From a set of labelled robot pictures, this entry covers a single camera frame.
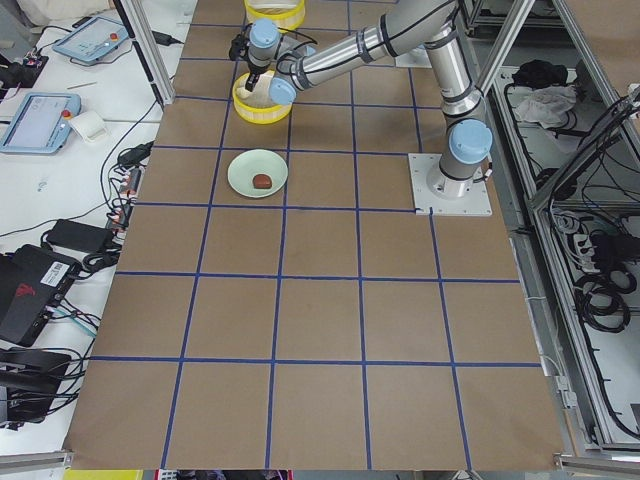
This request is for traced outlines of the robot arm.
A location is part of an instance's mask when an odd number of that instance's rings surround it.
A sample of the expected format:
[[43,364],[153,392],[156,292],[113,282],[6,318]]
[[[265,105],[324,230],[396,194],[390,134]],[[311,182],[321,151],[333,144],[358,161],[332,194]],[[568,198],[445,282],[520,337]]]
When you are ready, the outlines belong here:
[[397,58],[423,46],[436,77],[447,122],[447,147],[439,161],[441,175],[468,181],[487,156],[492,134],[472,132],[484,119],[484,92],[472,79],[454,24],[455,1],[400,1],[377,23],[324,49],[287,38],[269,19],[245,27],[231,41],[229,57],[249,68],[245,88],[253,90],[261,75],[274,69],[271,100],[293,103],[297,94],[374,63]]

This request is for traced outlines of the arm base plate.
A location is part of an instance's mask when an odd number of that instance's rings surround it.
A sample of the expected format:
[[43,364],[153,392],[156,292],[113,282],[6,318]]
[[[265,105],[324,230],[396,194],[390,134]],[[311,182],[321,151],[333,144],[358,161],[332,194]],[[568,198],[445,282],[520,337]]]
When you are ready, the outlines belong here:
[[395,58],[394,62],[397,68],[432,68],[424,44],[413,48],[407,53],[399,55]]
[[440,154],[409,153],[414,211],[417,215],[489,217],[491,207],[480,167],[467,180],[452,180],[440,169]]

